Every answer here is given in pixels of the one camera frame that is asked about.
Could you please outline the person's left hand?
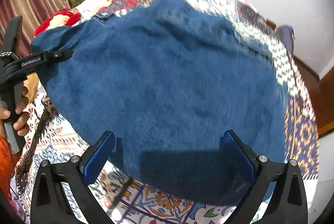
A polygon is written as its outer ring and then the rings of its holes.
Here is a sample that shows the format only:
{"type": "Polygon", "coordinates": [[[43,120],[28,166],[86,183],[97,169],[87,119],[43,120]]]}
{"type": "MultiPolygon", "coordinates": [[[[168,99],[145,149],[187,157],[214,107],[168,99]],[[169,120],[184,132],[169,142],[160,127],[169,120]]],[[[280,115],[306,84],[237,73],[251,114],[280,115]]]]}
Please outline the person's left hand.
{"type": "Polygon", "coordinates": [[[36,97],[38,84],[39,78],[36,74],[29,75],[28,79],[23,83],[22,97],[15,109],[15,112],[19,115],[19,118],[14,123],[14,129],[17,131],[19,136],[25,136],[29,131],[27,121],[30,115],[29,113],[25,112],[24,109],[31,102],[33,102],[34,98],[36,97]]]}

